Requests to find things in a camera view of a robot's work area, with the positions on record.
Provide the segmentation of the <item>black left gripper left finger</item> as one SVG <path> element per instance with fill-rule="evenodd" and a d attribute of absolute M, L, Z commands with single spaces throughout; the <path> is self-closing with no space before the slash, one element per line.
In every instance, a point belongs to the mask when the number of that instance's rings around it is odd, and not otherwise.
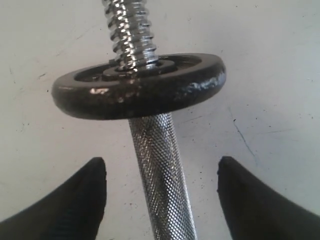
<path fill-rule="evenodd" d="M 94 157 L 58 188 L 1 221 L 2 240 L 94 240 L 107 203 L 106 164 Z"/>

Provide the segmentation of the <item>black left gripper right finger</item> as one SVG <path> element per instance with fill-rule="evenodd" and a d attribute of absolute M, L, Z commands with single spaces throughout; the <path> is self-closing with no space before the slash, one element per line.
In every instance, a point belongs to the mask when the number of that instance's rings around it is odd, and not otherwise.
<path fill-rule="evenodd" d="M 217 193 L 234 240 L 318 240 L 320 217 L 259 180 L 231 156 L 218 163 Z"/>

